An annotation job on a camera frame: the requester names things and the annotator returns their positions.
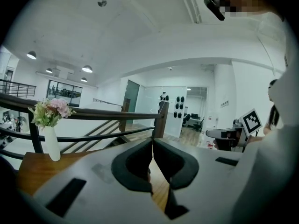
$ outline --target bouquet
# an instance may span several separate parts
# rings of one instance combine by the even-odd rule
[[[42,129],[46,126],[54,127],[62,118],[67,118],[76,113],[64,99],[45,99],[37,102],[35,110],[28,108],[33,113],[31,123]]]

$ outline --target ceiling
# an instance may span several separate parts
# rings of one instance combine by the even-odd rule
[[[206,87],[188,87],[188,89],[191,90],[190,91],[187,90],[187,95],[201,96],[202,98],[206,99],[206,95],[207,95]]]
[[[132,41],[175,24],[225,24],[259,30],[281,39],[271,16],[220,22],[203,0],[31,0],[16,19],[4,46],[20,59],[40,66],[92,66],[96,74]],[[34,50],[37,60],[26,54]]]

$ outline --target vase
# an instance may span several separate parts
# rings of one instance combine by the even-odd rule
[[[46,126],[43,131],[50,158],[53,161],[60,160],[60,150],[54,128]]]

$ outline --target floor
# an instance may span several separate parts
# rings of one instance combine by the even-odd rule
[[[144,126],[140,124],[126,125],[126,131],[135,130],[139,128],[144,128]],[[128,138],[131,141],[135,141],[139,139],[148,138],[151,136],[151,134],[152,134],[152,130],[147,130],[140,133],[126,135],[126,138]],[[184,145],[197,146],[199,141],[199,135],[200,132],[196,132],[192,130],[192,128],[190,127],[183,127],[180,138],[176,138],[167,134],[164,135],[164,138],[172,141],[180,142]],[[162,211],[164,211],[167,203],[167,198],[168,198],[169,183],[164,178],[162,172],[160,171],[154,159],[152,159],[152,161],[150,162],[149,168],[151,170],[150,183],[152,185],[152,191],[153,191],[152,198],[154,202],[158,205],[158,207]]]

